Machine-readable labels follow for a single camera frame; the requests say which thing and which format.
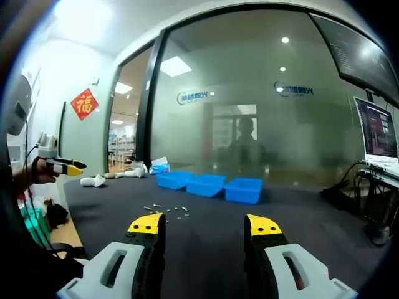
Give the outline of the person's left hand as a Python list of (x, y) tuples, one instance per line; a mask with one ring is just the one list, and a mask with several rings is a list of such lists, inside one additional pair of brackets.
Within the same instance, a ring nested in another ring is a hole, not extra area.
[(31, 170), (34, 184), (55, 183), (59, 177), (59, 173), (56, 173), (52, 166), (40, 157), (36, 157), (32, 162)]

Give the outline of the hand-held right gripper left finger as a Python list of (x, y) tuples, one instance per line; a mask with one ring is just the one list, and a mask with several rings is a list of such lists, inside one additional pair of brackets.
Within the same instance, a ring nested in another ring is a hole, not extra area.
[(160, 298), (165, 269), (163, 213), (134, 220), (124, 242), (112, 242), (83, 266), (57, 298)]

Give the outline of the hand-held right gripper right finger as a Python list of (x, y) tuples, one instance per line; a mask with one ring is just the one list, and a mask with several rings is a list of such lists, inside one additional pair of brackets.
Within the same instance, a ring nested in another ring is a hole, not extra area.
[(299, 244), (290, 243), (276, 222), (244, 217), (244, 270), (250, 298), (356, 298), (358, 292), (336, 278)]

